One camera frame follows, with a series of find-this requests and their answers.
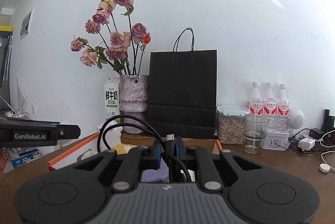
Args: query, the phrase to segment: purple cloth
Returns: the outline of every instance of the purple cloth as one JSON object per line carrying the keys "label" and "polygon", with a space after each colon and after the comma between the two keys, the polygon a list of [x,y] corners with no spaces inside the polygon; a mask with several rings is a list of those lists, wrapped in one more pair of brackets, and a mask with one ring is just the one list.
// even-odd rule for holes
{"label": "purple cloth", "polygon": [[141,182],[159,182],[165,180],[169,175],[169,168],[163,159],[160,159],[160,168],[158,170],[148,169],[142,172]]}

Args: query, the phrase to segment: wall outlet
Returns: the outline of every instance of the wall outlet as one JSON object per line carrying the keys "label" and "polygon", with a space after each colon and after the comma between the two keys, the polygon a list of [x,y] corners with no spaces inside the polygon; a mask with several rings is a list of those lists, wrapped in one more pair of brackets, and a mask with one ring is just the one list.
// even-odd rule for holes
{"label": "wall outlet", "polygon": [[36,114],[36,105],[35,104],[31,105],[31,112]]}

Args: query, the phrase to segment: milk carton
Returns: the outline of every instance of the milk carton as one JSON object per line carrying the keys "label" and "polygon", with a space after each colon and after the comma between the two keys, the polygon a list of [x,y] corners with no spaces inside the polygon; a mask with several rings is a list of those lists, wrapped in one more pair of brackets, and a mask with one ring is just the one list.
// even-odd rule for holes
{"label": "milk carton", "polygon": [[105,108],[106,108],[106,119],[109,119],[115,115],[120,114],[119,110],[119,77],[109,77],[105,84]]}

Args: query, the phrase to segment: white charger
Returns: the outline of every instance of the white charger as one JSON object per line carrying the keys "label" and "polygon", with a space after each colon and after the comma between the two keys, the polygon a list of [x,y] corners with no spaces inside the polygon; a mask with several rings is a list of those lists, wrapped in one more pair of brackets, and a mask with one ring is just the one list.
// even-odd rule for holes
{"label": "white charger", "polygon": [[299,141],[298,143],[298,147],[303,149],[303,150],[310,150],[311,148],[313,148],[315,145],[315,140],[314,139],[308,139],[308,138],[304,138],[302,140]]}

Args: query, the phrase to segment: metal screw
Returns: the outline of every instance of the metal screw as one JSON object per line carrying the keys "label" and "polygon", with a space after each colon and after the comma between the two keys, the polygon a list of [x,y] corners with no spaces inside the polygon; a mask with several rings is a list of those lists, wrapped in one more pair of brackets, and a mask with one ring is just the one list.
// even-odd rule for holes
{"label": "metal screw", "polygon": [[221,188],[221,183],[217,181],[208,181],[205,183],[205,188],[208,190],[217,190]]}
{"label": "metal screw", "polygon": [[113,184],[113,187],[116,190],[127,190],[130,187],[130,184],[126,181],[117,181]]}

